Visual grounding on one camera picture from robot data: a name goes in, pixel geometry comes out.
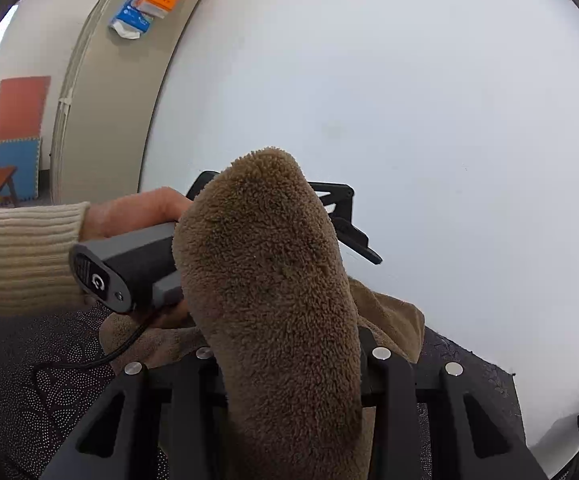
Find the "cream knit sleeve forearm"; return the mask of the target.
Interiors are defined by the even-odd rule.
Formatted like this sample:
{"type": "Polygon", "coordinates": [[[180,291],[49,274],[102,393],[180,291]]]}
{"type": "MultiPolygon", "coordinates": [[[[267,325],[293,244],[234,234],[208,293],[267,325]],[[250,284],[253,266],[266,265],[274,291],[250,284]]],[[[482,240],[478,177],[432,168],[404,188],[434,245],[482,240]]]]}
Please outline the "cream knit sleeve forearm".
{"type": "Polygon", "coordinates": [[[89,208],[0,208],[0,318],[84,303],[68,257],[89,208]]]}

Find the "person's left hand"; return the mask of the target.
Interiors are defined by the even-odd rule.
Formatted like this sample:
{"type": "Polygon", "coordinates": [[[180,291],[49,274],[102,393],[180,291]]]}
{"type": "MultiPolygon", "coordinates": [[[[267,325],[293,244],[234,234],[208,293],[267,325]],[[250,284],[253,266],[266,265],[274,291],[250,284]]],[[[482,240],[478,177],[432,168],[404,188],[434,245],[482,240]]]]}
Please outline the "person's left hand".
{"type": "Polygon", "coordinates": [[[191,206],[172,188],[91,206],[69,253],[78,284],[115,313],[158,328],[182,327],[189,307],[181,298],[172,237],[191,206]]]}

